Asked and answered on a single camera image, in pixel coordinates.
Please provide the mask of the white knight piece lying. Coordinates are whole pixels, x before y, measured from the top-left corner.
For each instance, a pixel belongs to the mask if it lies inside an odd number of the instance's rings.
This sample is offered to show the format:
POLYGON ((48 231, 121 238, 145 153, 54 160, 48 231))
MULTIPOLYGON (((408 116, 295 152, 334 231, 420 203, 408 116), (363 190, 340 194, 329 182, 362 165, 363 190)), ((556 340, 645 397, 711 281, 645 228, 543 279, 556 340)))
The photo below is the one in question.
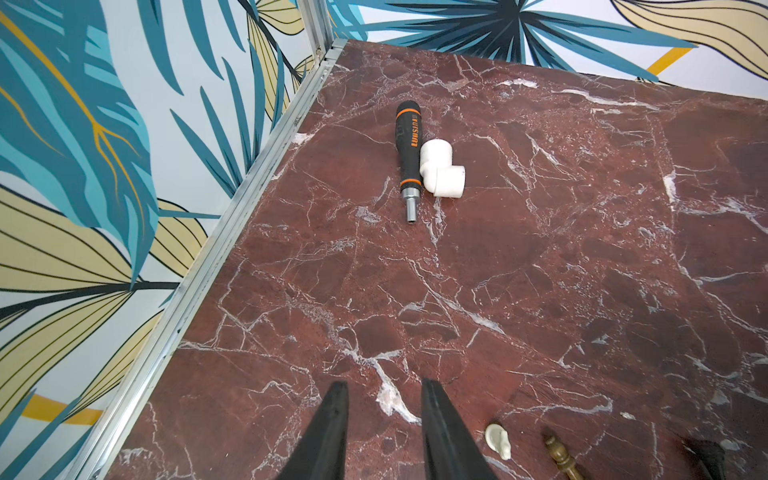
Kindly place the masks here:
POLYGON ((496 452, 504 460, 511 459, 511 443, 507 430, 500 424, 491 423, 484 431, 484 439, 487 446, 496 452))

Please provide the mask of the white pipe elbow fitting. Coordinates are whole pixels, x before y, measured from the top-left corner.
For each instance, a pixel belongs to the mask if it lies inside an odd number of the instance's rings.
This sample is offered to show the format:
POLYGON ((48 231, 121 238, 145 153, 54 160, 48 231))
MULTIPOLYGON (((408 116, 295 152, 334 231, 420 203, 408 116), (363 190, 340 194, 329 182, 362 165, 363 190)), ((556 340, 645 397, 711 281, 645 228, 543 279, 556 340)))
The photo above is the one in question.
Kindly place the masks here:
POLYGON ((466 170, 453 164, 453 147, 448 141, 432 139, 422 145, 419 172, 424 188, 434 197, 462 197, 466 170))

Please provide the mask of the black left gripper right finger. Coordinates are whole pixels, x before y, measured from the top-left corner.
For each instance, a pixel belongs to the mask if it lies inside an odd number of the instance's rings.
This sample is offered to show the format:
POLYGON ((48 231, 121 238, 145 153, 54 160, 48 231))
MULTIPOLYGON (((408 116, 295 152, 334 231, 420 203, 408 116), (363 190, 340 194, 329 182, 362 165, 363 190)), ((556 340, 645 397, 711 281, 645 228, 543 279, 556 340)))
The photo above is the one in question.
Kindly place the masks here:
POLYGON ((497 479, 437 380, 422 379, 421 405, 427 479, 497 479))

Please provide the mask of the black chess piece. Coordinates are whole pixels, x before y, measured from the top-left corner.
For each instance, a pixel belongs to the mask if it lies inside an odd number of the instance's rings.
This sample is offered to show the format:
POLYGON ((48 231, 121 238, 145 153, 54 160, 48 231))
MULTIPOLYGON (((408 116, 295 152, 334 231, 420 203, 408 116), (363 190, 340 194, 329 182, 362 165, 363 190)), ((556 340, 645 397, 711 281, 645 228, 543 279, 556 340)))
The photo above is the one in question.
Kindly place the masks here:
POLYGON ((711 440, 684 438, 684 446, 693 453, 712 480, 725 480, 725 450, 711 440))

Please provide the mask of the gold piece lying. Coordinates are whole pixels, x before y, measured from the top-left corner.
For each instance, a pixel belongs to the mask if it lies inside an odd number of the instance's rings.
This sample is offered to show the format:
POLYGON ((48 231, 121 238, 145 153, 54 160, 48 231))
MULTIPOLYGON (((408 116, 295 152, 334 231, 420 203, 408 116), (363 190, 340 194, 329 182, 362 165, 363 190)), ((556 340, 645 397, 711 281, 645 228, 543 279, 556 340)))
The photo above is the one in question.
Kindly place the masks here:
POLYGON ((576 460, 557 436, 547 436, 544 444, 548 454, 562 474, 569 480, 585 480, 584 475, 578 470, 576 460))

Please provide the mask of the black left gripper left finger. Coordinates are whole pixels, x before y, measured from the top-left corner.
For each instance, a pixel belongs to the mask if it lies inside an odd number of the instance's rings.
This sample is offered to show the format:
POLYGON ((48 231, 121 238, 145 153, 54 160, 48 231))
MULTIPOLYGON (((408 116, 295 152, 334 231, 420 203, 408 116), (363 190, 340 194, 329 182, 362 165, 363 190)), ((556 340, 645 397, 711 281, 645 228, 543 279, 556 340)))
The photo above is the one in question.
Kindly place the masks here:
POLYGON ((343 479, 348 413, 347 383, 333 382, 277 479, 343 479))

